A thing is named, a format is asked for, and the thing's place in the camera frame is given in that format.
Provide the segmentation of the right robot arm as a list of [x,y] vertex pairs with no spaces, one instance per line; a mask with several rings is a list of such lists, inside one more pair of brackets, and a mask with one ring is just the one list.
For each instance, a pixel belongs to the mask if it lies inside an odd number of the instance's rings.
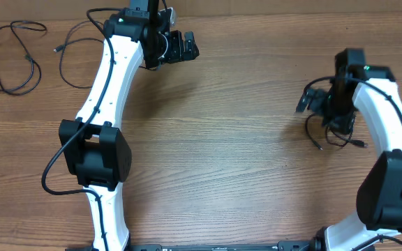
[[346,48],[334,58],[331,88],[308,83],[297,112],[308,109],[322,117],[322,127],[341,140],[352,139],[357,113],[365,120],[377,160],[358,189],[356,209],[347,218],[319,231],[306,250],[374,250],[376,243],[402,246],[402,102],[396,79],[387,66],[366,64],[361,49]]

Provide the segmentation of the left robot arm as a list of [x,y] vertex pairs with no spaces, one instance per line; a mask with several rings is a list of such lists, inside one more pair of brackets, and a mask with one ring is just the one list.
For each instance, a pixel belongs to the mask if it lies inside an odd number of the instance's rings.
[[91,207],[94,241],[90,250],[128,250],[130,232],[124,218],[123,184],[132,152],[121,132],[122,116],[139,68],[158,70],[163,64],[192,61],[199,56],[193,32],[173,30],[174,8],[159,1],[131,1],[113,8],[98,27],[103,39],[100,66],[82,108],[59,126],[68,171]]

